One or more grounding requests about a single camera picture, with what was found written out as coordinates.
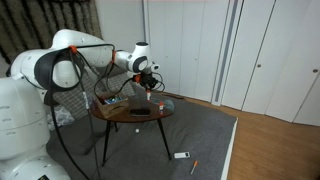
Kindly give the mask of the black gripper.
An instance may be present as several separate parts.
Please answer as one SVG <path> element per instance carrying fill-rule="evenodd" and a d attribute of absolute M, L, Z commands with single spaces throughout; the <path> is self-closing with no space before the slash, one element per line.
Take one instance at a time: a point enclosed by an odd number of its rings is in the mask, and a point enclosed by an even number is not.
<path fill-rule="evenodd" d="M 143 74 L 141 76 L 140 85 L 146 89 L 146 92 L 153 91 L 153 88 L 157 84 L 157 80 L 151 74 Z"/>

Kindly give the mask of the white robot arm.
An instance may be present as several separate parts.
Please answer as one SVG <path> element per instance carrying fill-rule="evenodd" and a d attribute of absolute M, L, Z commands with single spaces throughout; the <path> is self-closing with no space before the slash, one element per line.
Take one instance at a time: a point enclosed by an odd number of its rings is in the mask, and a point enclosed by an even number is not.
<path fill-rule="evenodd" d="M 102 39 L 80 31 L 58 31 L 48 49 L 28 50 L 0 79 L 1 180 L 71 180 L 47 153 L 50 139 L 44 107 L 56 93 L 76 89 L 85 67 L 109 63 L 141 73 L 151 66 L 151 50 L 138 42 L 133 52 L 117 51 Z"/>

